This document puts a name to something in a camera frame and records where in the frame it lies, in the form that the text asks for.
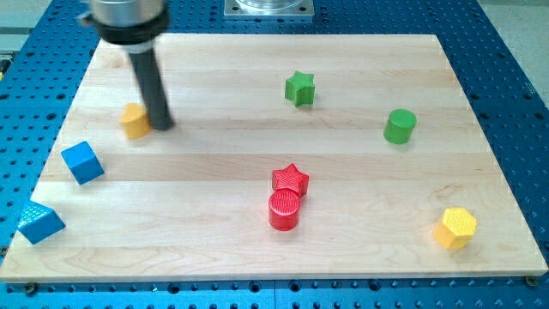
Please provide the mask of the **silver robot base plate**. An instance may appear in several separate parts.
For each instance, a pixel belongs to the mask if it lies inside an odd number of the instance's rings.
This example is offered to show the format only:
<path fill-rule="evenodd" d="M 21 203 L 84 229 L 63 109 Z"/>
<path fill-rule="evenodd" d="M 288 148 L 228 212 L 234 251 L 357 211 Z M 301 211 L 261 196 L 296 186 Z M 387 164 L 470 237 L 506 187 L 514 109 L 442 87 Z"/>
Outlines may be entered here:
<path fill-rule="evenodd" d="M 224 16 L 231 18 L 312 17 L 313 0 L 225 0 Z"/>

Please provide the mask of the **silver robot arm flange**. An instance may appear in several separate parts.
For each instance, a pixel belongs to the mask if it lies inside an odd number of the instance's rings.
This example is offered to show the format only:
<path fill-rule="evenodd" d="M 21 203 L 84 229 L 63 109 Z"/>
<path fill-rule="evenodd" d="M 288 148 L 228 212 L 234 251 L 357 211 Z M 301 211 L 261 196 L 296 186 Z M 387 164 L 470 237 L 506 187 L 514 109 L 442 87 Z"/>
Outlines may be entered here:
<path fill-rule="evenodd" d="M 169 24 L 164 0 L 88 0 L 87 6 L 88 11 L 77 16 L 79 23 L 129 54 L 152 50 Z"/>

